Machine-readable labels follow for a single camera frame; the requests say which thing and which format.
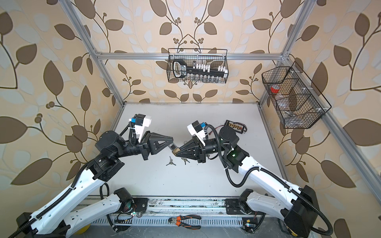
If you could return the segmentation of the grey padlock keys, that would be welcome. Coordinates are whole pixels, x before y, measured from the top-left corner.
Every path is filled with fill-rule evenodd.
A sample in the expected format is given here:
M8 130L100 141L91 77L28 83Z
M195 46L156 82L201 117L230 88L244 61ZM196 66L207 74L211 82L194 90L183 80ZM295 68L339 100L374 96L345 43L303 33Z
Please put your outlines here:
M185 165L187 164L187 163L190 163L190 161L187 159L187 158L181 158L183 161L184 161L184 163L185 163Z

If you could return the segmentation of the black padlock keys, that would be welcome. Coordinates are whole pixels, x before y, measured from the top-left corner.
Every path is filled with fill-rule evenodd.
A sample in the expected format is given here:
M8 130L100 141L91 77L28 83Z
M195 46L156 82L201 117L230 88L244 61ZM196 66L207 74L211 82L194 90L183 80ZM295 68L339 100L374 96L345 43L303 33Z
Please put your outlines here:
M170 159L170 161L169 161L169 163L166 166L168 166L168 165L176 166L176 164L174 163L173 159L171 157L169 157L169 159Z

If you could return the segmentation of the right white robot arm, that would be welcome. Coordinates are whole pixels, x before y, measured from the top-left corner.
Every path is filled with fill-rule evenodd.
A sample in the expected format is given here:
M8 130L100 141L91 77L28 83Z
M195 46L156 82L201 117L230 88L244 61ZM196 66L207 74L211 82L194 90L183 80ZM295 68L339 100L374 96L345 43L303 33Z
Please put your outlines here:
M262 212L282 220L290 233L307 238L310 232L330 236L334 229L328 218L320 211L316 192L309 186L299 187L271 172L239 145L236 131L223 126L220 131L207 124L189 125L192 139L181 147L171 145L176 157L206 162L210 154L221 161L229 183L243 187L253 180L270 193L270 196L246 189L239 198L243 213Z

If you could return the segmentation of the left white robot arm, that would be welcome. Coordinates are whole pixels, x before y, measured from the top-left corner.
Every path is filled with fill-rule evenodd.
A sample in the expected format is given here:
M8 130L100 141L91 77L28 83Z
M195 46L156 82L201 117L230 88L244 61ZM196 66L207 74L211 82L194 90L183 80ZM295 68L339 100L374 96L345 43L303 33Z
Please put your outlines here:
M16 222L26 238L68 238L91 222L109 214L137 210L132 195L120 188L85 208L75 208L93 191L103 186L124 166L122 157L142 155L144 160L173 143L170 136L146 131L138 144L131 144L115 131L101 135L96 148L99 155L83 165L73 182L52 201L33 213L21 214Z

